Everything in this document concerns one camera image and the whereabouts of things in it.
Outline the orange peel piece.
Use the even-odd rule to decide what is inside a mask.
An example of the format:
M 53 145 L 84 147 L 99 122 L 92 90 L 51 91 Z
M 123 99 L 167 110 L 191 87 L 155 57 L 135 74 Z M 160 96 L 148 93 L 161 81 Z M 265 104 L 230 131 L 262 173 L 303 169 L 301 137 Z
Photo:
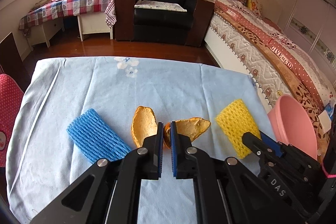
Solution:
M 142 147 L 145 138 L 156 135 L 157 127 L 154 111 L 150 107 L 138 106 L 131 124 L 131 136 L 136 147 Z
M 177 133 L 188 136 L 190 141 L 194 141 L 207 131 L 211 125 L 211 122 L 200 117 L 193 117 L 175 121 L 175 125 L 177 128 Z M 167 123 L 164 126 L 163 140 L 166 147 L 171 148 L 170 123 Z

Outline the blue foam fruit net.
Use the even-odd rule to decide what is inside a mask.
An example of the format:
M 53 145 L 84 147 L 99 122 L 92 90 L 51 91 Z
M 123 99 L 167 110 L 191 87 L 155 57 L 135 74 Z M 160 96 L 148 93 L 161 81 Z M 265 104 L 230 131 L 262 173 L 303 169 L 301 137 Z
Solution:
M 89 109 L 75 118 L 67 127 L 67 132 L 76 147 L 92 164 L 100 159 L 120 160 L 131 151 L 94 109 Z

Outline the pink plastic bucket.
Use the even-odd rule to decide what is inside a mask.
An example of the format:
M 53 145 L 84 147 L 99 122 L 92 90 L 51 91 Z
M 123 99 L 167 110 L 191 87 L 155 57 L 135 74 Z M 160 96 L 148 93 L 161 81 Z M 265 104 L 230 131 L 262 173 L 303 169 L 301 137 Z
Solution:
M 291 144 L 313 159 L 317 159 L 317 139 L 314 127 L 305 109 L 293 97 L 284 94 L 278 98 L 268 118 L 276 141 Z

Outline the blue white tissue box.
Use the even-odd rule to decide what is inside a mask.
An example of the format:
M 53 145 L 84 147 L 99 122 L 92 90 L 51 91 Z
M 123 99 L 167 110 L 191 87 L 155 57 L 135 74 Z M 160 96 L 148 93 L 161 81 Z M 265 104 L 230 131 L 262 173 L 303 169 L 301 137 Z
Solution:
M 319 114 L 319 121 L 323 129 L 323 133 L 327 133 L 331 129 L 331 121 L 333 119 L 334 105 L 328 103 L 321 114 Z

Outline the light blue table cloth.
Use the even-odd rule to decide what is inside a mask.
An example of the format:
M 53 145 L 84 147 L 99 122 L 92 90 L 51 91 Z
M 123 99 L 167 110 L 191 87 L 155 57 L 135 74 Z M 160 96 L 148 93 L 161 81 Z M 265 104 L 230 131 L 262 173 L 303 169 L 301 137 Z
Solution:
M 210 128 L 193 145 L 216 159 L 235 156 L 215 117 L 241 99 L 258 128 L 273 136 L 257 88 L 248 75 L 204 64 L 129 57 L 54 58 L 37 62 L 15 120 L 6 155 L 7 196 L 21 223 L 29 223 L 91 163 L 67 127 L 95 110 L 125 143 L 138 106 L 162 123 L 201 117 Z

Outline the bed with floral quilt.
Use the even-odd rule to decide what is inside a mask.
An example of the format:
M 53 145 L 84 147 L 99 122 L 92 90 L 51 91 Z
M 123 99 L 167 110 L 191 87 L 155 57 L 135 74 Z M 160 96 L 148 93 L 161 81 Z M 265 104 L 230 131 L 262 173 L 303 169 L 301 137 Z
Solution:
M 277 26 L 280 7 L 273 0 L 234 0 L 214 3 L 206 47 L 217 63 L 249 74 L 266 110 L 284 94 L 307 111 L 319 140 L 325 140 L 319 114 L 335 98 L 335 90 L 316 63 Z

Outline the brown wooden nightstand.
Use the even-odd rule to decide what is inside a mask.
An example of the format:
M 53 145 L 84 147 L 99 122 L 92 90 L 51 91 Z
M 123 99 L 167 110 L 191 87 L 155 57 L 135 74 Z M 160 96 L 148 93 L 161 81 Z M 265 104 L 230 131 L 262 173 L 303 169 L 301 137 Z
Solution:
M 187 34 L 185 45 L 200 47 L 214 13 L 214 3 L 207 0 L 188 0 L 188 4 L 191 5 L 193 13 L 193 25 Z

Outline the plaid cloth side table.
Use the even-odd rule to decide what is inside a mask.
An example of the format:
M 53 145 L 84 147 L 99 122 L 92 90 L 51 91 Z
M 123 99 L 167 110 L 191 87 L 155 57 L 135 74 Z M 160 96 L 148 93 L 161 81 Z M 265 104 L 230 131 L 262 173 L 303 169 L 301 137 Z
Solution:
M 28 14 L 19 22 L 19 30 L 27 37 L 29 46 L 45 43 L 60 30 L 64 31 L 63 19 L 77 18 L 80 39 L 84 35 L 108 33 L 113 38 L 113 29 L 106 24 L 105 11 L 112 0 L 58 0 L 45 4 Z

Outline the white wardrobe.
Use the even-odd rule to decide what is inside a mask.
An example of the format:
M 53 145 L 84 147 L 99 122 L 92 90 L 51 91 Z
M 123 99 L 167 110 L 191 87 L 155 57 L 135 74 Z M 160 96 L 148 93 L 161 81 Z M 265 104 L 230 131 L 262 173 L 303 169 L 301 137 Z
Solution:
M 295 0 L 285 34 L 335 81 L 335 0 Z

